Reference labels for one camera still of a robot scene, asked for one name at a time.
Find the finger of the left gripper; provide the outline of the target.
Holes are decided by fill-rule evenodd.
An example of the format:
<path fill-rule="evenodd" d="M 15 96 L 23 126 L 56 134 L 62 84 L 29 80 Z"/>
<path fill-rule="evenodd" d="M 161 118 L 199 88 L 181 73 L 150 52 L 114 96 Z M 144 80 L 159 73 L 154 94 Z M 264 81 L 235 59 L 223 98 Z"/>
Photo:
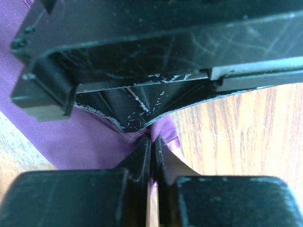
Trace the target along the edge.
<path fill-rule="evenodd" d="M 74 107 L 112 121 L 119 130 L 136 132 L 148 127 L 161 117 L 194 105 L 204 96 L 195 96 L 195 88 L 205 88 L 205 70 L 164 77 L 151 75 L 146 82 L 105 88 L 94 83 L 76 95 Z"/>
<path fill-rule="evenodd" d="M 151 91 L 149 100 L 153 103 L 150 112 L 145 116 L 146 123 L 143 127 L 150 126 L 169 113 L 199 103 L 265 87 L 302 83 L 302 81 L 303 69 L 296 68 L 224 75 L 213 81 L 198 79 L 152 85 L 148 91 Z"/>

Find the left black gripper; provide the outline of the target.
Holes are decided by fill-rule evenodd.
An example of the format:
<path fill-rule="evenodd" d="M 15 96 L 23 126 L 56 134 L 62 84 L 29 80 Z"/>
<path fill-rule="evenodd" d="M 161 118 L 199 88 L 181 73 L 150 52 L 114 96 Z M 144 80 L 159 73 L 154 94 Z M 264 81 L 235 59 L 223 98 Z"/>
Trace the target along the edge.
<path fill-rule="evenodd" d="M 10 49 L 24 65 L 11 101 L 39 121 L 64 120 L 94 83 L 303 69 L 303 3 L 37 0 Z"/>

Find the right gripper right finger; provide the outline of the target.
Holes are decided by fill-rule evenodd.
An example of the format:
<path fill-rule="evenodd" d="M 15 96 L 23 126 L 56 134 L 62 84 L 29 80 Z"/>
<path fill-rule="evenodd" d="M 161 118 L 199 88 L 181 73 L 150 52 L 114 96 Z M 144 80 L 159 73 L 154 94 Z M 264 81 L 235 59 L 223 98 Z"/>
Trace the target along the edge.
<path fill-rule="evenodd" d="M 161 227 L 181 227 L 178 187 L 179 176 L 200 176 L 169 149 L 165 139 L 155 141 L 154 180 L 158 186 L 159 223 Z"/>

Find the purple cloth napkin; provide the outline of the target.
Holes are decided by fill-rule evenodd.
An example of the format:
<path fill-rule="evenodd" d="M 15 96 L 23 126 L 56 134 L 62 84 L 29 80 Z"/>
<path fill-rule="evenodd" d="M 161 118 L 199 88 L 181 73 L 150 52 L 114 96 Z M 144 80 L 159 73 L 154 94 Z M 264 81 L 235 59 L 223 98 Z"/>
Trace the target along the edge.
<path fill-rule="evenodd" d="M 123 133 L 108 119 L 76 109 L 67 121 L 37 122 L 9 100 L 22 68 L 9 44 L 32 5 L 30 0 L 0 3 L 0 191 L 31 170 L 101 169 L 116 166 L 132 152 L 141 136 L 161 135 L 183 159 L 175 124 L 164 116 L 147 129 Z"/>

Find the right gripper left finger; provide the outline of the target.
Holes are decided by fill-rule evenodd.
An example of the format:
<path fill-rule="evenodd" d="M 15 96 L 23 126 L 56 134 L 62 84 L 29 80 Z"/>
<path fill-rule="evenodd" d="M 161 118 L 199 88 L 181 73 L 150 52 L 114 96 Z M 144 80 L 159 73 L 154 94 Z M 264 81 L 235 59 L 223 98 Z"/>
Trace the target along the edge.
<path fill-rule="evenodd" d="M 135 150 L 117 167 L 128 171 L 125 187 L 122 226 L 148 227 L 150 225 L 151 195 L 151 140 L 142 137 Z"/>

